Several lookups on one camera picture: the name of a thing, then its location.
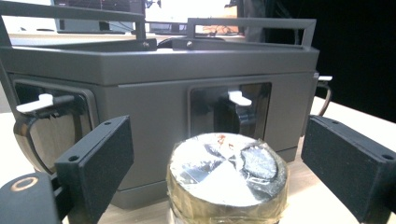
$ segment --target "aluminum foil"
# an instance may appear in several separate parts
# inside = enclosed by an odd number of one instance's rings
[[[275,223],[286,205],[287,176],[266,143],[206,133],[175,147],[167,181],[173,210],[187,223]]]

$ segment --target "cylindrical object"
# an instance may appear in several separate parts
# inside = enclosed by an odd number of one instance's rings
[[[286,207],[286,163],[261,140],[206,133],[178,144],[167,170],[177,223],[274,224]]]

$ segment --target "table surface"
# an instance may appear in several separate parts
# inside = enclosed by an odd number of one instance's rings
[[[315,98],[312,113],[318,113],[323,100]],[[354,130],[372,138],[376,142],[396,151],[396,124],[379,119],[342,105],[331,103],[324,117],[336,119]],[[21,153],[13,136],[15,122],[12,114],[0,113],[0,187],[20,175],[34,170]],[[358,223],[346,207],[324,186],[324,184],[303,163],[300,153],[303,138],[296,160],[288,163],[290,170],[288,206],[280,224],[355,224]],[[167,223],[169,202],[164,200],[151,206],[135,210],[119,209],[110,205],[99,223]],[[391,215],[389,223],[396,223]]]

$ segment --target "white latch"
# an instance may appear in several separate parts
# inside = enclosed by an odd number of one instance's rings
[[[251,105],[251,100],[244,97],[241,91],[228,91],[228,98],[236,105],[241,105],[241,106]]]
[[[33,101],[24,105],[17,105],[17,110],[21,113],[32,113],[37,109],[46,108],[53,105],[53,96],[51,94],[40,94],[38,95],[38,101]]]

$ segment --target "screw hole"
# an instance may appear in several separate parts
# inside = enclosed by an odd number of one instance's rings
[[[78,156],[72,156],[72,157],[70,157],[69,158],[69,161],[76,161],[76,160],[78,160]]]
[[[382,157],[387,159],[387,160],[389,160],[389,161],[393,161],[394,160],[394,158],[392,156],[390,156],[390,155],[382,155]]]

